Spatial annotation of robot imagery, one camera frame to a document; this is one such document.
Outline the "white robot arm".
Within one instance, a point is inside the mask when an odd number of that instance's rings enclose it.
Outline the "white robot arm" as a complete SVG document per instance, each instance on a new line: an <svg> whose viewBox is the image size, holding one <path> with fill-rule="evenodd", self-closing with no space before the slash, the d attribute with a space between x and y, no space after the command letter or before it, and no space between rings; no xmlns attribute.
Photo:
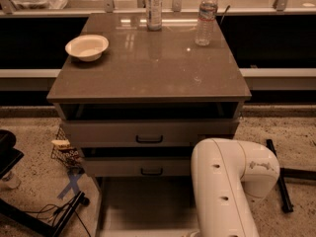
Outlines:
<svg viewBox="0 0 316 237"><path fill-rule="evenodd" d="M279 163L255 142L208 138L191 159L198 230L188 237L260 237L251 208L277 183Z"/></svg>

